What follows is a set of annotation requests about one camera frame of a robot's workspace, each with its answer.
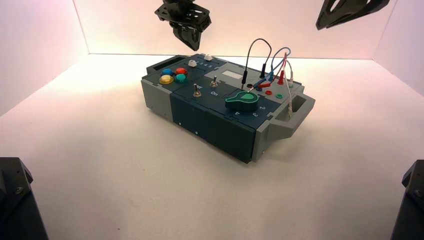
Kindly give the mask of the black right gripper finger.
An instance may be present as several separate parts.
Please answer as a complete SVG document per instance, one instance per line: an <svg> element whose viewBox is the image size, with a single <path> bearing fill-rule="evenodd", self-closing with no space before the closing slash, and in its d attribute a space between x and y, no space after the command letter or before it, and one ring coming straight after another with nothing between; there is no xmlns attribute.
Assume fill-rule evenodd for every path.
<svg viewBox="0 0 424 240"><path fill-rule="evenodd" d="M328 29L380 11L389 0L324 0L319 11L316 29Z"/></svg>

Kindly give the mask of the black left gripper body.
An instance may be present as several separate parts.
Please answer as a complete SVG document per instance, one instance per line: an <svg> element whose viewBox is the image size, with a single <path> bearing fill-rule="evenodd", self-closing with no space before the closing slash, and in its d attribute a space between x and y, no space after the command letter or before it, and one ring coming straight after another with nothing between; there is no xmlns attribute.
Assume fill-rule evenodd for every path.
<svg viewBox="0 0 424 240"><path fill-rule="evenodd" d="M168 21L175 28L203 32L212 23L210 11L195 4L194 0L164 0L154 13L161 21Z"/></svg>

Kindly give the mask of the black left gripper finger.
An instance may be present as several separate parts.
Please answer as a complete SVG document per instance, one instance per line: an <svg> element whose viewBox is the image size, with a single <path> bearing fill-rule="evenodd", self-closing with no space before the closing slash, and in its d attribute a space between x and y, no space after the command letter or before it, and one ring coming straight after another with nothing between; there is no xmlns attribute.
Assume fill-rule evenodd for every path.
<svg viewBox="0 0 424 240"><path fill-rule="evenodd" d="M192 32L185 25L180 25L179 23L172 22L171 26L173 28L173 34L177 39L179 39L186 46L192 46Z"/></svg>
<svg viewBox="0 0 424 240"><path fill-rule="evenodd" d="M189 28L188 29L188 46L193 51L198 51L200 48L200 41L201 41L202 31L200 31L197 28Z"/></svg>

